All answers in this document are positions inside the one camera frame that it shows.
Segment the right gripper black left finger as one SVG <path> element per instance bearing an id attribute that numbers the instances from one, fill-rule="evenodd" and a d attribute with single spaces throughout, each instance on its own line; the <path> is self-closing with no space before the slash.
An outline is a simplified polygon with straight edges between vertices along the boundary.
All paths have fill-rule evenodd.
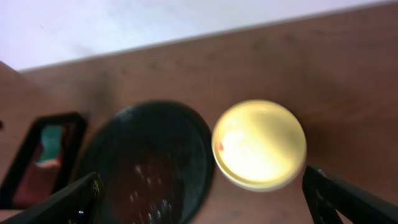
<path id="1" fill-rule="evenodd" d="M 42 203 L 30 207 L 2 224 L 94 224 L 100 220 L 104 185 L 99 174 L 89 173 Z"/>

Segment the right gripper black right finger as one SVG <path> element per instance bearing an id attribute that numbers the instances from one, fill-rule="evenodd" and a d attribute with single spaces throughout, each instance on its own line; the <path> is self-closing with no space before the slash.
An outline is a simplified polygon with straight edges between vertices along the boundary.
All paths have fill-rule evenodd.
<path id="1" fill-rule="evenodd" d="M 317 167 L 306 166 L 302 191 L 316 224 L 342 223 L 339 214 L 352 223 L 397 224 L 395 205 Z"/>

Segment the green scrubbing sponge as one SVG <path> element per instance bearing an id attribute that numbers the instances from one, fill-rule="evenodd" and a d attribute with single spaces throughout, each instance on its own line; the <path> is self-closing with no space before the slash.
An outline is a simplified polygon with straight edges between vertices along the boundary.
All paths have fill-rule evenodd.
<path id="1" fill-rule="evenodd" d="M 63 127 L 50 125 L 41 132 L 40 143 L 42 152 L 36 165 L 43 168 L 60 167 L 62 152 Z"/>

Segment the yellow plate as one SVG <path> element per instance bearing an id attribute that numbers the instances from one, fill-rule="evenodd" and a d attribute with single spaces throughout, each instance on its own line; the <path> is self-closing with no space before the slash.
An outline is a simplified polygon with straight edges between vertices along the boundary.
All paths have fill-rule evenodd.
<path id="1" fill-rule="evenodd" d="M 248 100 L 226 110 L 213 129 L 217 166 L 233 184 L 255 192 L 284 187 L 301 172 L 307 141 L 298 119 L 267 100 Z"/>

